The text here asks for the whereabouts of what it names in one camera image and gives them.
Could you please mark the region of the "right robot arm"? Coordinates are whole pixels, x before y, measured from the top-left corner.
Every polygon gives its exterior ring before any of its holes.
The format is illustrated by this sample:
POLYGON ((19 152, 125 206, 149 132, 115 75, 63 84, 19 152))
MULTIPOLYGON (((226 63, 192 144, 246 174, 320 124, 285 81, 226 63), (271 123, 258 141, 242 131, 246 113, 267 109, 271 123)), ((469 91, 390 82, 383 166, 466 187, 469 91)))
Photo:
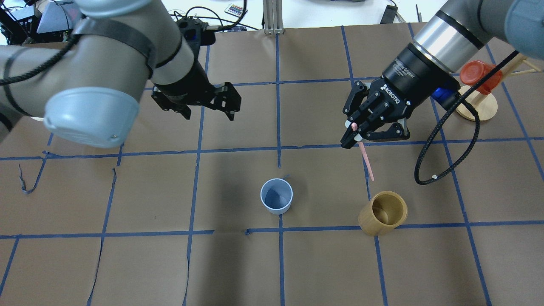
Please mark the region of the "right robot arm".
POLYGON ((542 59, 542 0, 447 1, 346 113, 346 139, 408 139, 414 109, 436 92, 451 106, 460 89, 452 74, 494 37, 542 59))

